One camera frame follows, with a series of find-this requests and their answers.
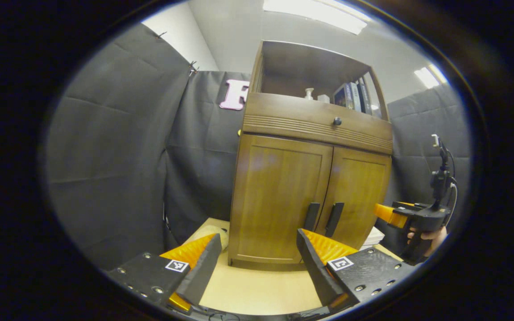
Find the ceiling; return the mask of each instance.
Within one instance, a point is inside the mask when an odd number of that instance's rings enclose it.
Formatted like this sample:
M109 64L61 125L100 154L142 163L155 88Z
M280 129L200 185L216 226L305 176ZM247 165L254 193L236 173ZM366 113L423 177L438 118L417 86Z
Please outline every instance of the ceiling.
M277 40L371 65L388 103L426 89L414 71L430 60L380 22L373 20L354 35L301 16L263 12L263 0L190 0L189 6L220 71L251 73L259 42Z

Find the black metal plate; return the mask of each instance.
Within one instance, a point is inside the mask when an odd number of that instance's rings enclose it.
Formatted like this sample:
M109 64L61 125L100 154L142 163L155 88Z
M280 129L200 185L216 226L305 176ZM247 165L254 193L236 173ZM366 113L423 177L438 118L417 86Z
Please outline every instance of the black metal plate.
M415 269L375 248L331 260L327 268L341 287L360 302L389 290Z
M185 262L145 252L108 272L108 275L135 295L159 305L166 303L190 269Z

